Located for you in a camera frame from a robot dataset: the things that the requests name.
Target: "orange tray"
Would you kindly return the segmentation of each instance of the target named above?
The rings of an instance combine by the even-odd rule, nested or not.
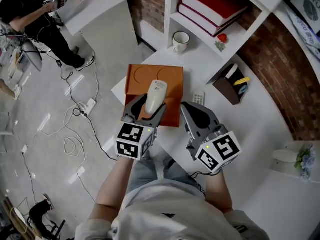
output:
[[[168,84],[164,102],[166,112],[161,126],[179,127],[180,104],[184,95],[184,68],[178,66],[161,65],[129,65],[125,84],[125,104],[127,105],[137,96],[148,93],[153,80],[161,80]],[[142,107],[139,119],[149,118],[145,106]]]

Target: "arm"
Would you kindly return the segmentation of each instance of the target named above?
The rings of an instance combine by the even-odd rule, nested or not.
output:
[[[17,32],[22,31],[26,26],[30,25],[37,19],[39,19],[42,15],[47,12],[54,11],[57,6],[56,2],[46,3],[40,9],[24,16],[24,17],[16,17],[10,22],[10,26]]]
[[[119,157],[96,197],[89,220],[102,219],[112,223],[118,216],[126,195],[133,164],[133,159]]]
[[[224,214],[233,211],[232,199],[223,171],[215,176],[207,176],[206,201]]]

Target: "black pants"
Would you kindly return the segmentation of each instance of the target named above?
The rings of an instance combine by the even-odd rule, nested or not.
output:
[[[41,235],[44,238],[50,240],[55,239],[55,237],[49,230],[47,230],[46,226],[42,222],[43,215],[45,215],[48,211],[50,211],[50,205],[47,201],[44,200],[37,203],[34,207],[31,208],[29,216],[33,224],[40,231]]]
[[[53,23],[51,26],[45,27],[39,35],[28,34],[28,36],[48,46],[64,64],[74,68],[79,68],[85,64],[84,58],[70,50],[64,36]]]
[[[0,239],[6,240],[8,237],[10,237],[13,234],[19,234],[19,232],[12,225],[6,226],[0,232]]]

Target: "yellow highlighter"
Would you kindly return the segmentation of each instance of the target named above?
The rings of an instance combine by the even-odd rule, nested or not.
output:
[[[238,81],[236,81],[233,86],[238,86],[238,85],[241,85],[243,83],[246,83],[246,82],[249,82],[250,81],[250,77],[245,77],[245,78],[242,78]]]

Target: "red book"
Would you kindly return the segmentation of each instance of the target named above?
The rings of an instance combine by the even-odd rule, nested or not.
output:
[[[241,14],[248,0],[182,0],[182,3],[220,27]]]
[[[232,20],[225,23],[223,26],[216,26],[213,22],[211,22],[205,17],[202,17],[199,13],[193,11],[192,9],[190,9],[182,3],[179,5],[178,11],[180,14],[182,14],[183,16],[191,20],[193,23],[198,25],[201,29],[206,31],[212,37],[216,37],[221,31],[226,29],[240,17],[240,15],[238,15],[234,17]]]

